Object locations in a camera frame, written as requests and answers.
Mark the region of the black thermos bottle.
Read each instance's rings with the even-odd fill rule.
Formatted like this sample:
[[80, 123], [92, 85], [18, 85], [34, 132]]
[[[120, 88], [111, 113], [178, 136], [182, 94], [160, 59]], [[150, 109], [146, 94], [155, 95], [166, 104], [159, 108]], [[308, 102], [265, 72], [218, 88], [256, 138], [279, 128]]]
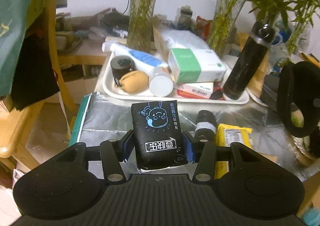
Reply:
[[244, 48], [223, 86], [223, 92], [228, 98], [240, 98], [267, 54], [275, 33], [274, 28], [267, 23], [254, 23]]

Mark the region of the black cloth on chair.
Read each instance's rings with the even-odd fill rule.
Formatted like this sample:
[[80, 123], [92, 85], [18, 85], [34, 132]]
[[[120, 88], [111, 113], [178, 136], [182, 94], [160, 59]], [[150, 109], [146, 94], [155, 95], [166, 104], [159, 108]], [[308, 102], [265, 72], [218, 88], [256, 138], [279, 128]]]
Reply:
[[16, 110], [47, 99], [60, 91], [48, 52], [38, 35], [25, 38], [11, 89]]

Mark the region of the white lidded jar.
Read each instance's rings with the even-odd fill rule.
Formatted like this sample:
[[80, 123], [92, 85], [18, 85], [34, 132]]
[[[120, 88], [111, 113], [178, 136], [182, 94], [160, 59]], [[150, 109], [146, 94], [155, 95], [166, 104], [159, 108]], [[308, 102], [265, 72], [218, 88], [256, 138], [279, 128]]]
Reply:
[[157, 66], [149, 76], [149, 90], [154, 96], [166, 97], [171, 94], [174, 83], [171, 75], [164, 67]]

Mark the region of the white plastic tray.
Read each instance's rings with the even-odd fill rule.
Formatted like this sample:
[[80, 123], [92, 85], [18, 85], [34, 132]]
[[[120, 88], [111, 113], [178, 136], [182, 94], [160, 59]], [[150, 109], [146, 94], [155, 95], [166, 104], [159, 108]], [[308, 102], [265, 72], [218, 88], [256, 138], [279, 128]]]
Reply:
[[149, 76], [146, 90], [126, 92], [118, 87], [114, 80], [111, 62], [115, 57], [115, 54], [111, 53], [102, 82], [104, 92], [113, 98], [144, 102], [176, 100], [186, 103], [235, 105], [244, 105], [249, 102], [247, 92], [242, 93], [238, 100], [228, 98], [222, 92], [222, 83], [218, 82], [175, 85], [169, 73], [163, 70], [153, 72]]

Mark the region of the black tissue pack blue cartoon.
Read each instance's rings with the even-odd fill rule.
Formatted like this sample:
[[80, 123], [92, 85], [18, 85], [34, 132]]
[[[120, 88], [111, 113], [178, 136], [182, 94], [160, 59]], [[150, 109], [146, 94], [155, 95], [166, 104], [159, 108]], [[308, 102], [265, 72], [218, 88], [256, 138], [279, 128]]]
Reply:
[[176, 101], [131, 105], [137, 167], [158, 170], [188, 163]]

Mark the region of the black cylindrical container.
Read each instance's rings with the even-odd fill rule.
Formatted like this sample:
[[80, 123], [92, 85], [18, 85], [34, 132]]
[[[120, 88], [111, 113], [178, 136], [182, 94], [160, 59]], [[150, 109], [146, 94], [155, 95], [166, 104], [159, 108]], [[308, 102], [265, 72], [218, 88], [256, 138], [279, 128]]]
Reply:
[[120, 79], [133, 70], [133, 60], [127, 56], [116, 56], [111, 60], [111, 70], [116, 85], [121, 87]]

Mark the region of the pink white barcode box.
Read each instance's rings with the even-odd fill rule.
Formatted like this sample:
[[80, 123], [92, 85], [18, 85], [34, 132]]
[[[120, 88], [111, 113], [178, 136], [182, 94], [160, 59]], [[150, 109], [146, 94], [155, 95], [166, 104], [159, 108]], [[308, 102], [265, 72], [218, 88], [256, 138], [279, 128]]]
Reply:
[[214, 83], [184, 83], [175, 84], [175, 88], [186, 93], [190, 93], [197, 97], [210, 99], [212, 93], [214, 92]]

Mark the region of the green paper shopping bag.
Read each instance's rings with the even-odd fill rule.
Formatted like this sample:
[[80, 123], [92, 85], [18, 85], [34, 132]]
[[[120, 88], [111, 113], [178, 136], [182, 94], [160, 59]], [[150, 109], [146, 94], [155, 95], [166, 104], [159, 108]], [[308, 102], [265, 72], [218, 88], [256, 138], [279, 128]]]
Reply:
[[1, 0], [1, 96], [11, 93], [30, 2], [31, 0]]

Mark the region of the black roll white band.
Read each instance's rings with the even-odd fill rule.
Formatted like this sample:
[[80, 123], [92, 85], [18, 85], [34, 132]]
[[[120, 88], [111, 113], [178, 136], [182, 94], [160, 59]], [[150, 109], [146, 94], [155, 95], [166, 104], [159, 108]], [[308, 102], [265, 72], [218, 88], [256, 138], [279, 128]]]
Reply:
[[214, 114], [208, 110], [200, 110], [196, 118], [195, 139], [213, 141], [216, 135], [217, 122]]

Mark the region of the silver foil insulated mat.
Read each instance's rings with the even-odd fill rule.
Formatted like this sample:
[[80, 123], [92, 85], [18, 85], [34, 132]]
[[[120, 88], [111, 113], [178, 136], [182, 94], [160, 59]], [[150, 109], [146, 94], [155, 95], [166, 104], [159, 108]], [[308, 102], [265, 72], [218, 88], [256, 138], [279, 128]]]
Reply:
[[[132, 129], [132, 101], [115, 99], [94, 92], [82, 99], [72, 132], [71, 144], [84, 142], [98, 146], [109, 139], [121, 139]], [[277, 164], [305, 181], [319, 172], [319, 161], [303, 164], [303, 156], [278, 115], [267, 107], [249, 101], [245, 105], [178, 103], [182, 130], [194, 132], [200, 110], [209, 110], [218, 123], [252, 128], [255, 151], [277, 156]]]

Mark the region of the white blue tube bottle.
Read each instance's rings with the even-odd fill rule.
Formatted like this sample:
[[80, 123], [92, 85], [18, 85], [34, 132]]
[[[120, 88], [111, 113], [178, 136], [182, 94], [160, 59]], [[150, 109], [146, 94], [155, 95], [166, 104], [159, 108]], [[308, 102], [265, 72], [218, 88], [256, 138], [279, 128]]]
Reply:
[[155, 67], [167, 68], [168, 64], [162, 60], [156, 58], [155, 56], [145, 53], [144, 51], [139, 51], [135, 49], [128, 48], [115, 41], [106, 41], [102, 44], [102, 51], [111, 51], [115, 56], [128, 56], [132, 58], [137, 70], [153, 70]]

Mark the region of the green white tissue box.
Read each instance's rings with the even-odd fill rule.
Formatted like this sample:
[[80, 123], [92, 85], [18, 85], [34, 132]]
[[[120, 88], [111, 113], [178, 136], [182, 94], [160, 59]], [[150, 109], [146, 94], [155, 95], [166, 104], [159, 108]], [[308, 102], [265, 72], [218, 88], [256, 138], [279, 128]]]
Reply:
[[168, 66], [178, 84], [219, 82], [227, 71], [215, 51], [208, 49], [171, 48]]

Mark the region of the yellow snack packet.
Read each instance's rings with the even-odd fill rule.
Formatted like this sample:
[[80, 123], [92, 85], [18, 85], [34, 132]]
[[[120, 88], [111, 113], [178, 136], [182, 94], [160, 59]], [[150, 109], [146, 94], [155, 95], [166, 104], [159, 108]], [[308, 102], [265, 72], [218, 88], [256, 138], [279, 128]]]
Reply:
[[[253, 129], [247, 127], [238, 127], [235, 125], [220, 123], [217, 127], [217, 134], [215, 143], [220, 147], [229, 147], [231, 143], [238, 142], [245, 146], [252, 147], [252, 134]], [[228, 161], [217, 161], [215, 167], [215, 179], [221, 178], [229, 171]]]

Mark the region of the wooden chair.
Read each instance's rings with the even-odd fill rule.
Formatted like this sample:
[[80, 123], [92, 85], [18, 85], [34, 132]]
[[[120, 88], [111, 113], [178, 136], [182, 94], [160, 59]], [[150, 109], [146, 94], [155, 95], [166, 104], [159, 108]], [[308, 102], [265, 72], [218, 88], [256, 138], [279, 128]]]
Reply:
[[1, 99], [13, 103], [1, 112], [1, 167], [39, 162], [25, 144], [44, 101], [59, 94], [73, 114], [75, 102], [63, 80], [56, 46], [56, 0], [1, 0]]

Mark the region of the left glass vase bamboo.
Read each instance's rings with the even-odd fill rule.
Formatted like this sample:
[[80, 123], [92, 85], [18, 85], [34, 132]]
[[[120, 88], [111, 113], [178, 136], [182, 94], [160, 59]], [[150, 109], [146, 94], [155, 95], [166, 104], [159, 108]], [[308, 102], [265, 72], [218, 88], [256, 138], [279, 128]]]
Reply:
[[130, 0], [127, 46], [151, 52], [152, 18], [156, 0]]

